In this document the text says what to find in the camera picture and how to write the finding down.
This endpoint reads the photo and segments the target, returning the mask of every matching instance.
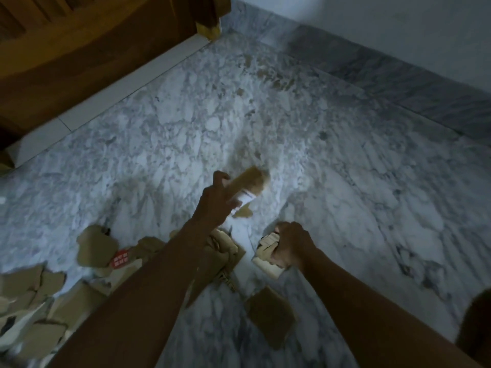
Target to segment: person's right hand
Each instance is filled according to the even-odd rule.
[[[298,222],[281,222],[274,230],[279,234],[279,243],[271,255],[272,262],[283,268],[301,269],[305,256],[316,249],[308,231]]]

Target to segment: human arm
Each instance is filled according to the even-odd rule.
[[[277,227],[273,259],[297,266],[361,368],[479,367],[451,342],[332,262],[296,222]]]
[[[237,204],[215,172],[193,217],[77,329],[50,368],[151,367],[162,353],[211,231]]]

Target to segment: white wall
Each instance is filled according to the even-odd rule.
[[[242,0],[491,93],[491,0]]]

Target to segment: white object on floor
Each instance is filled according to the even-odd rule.
[[[208,40],[194,35],[159,55],[122,79],[95,93],[58,117],[34,129],[7,148],[15,167],[40,154],[63,137],[88,123],[103,111],[137,91],[142,86],[168,71],[208,44]]]

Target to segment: white label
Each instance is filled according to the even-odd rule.
[[[256,198],[256,195],[254,195],[252,192],[250,191],[247,191],[245,188],[243,188],[242,190],[240,190],[239,192],[237,192],[235,194],[235,196],[232,198],[232,200],[238,200],[240,201],[242,204],[241,206],[239,206],[238,208],[235,208],[234,210],[232,210],[232,212],[230,213],[230,215],[234,215],[235,213],[237,213],[237,211],[242,208],[245,204],[251,202],[252,200],[254,200]]]

